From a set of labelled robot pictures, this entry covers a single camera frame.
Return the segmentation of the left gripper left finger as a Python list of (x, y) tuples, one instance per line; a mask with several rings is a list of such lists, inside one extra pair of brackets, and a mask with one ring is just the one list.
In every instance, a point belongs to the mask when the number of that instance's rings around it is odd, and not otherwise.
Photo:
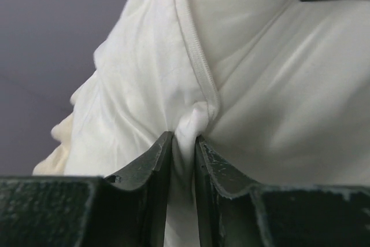
[(1, 177), (2, 246), (163, 246), (171, 132), (102, 177)]

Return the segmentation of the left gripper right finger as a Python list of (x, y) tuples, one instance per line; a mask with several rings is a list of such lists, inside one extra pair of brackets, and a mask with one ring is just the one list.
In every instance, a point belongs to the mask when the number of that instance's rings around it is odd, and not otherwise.
[(201, 246), (369, 245), (369, 188), (264, 185), (195, 144)]

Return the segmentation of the white pillow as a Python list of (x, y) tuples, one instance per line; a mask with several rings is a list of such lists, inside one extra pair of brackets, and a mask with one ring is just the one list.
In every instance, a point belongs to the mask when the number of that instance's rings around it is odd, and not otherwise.
[(271, 184), (369, 184), (369, 0), (128, 0), (76, 92), (65, 175), (176, 135), (165, 246), (198, 246), (198, 135)]

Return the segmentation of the grey pillowcase with cream ruffle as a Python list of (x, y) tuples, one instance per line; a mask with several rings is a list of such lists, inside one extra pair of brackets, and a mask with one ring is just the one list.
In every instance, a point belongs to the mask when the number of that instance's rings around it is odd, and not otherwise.
[(51, 130), (51, 136), (58, 146), (33, 169), (33, 176), (64, 175), (66, 162), (71, 151), (73, 112)]

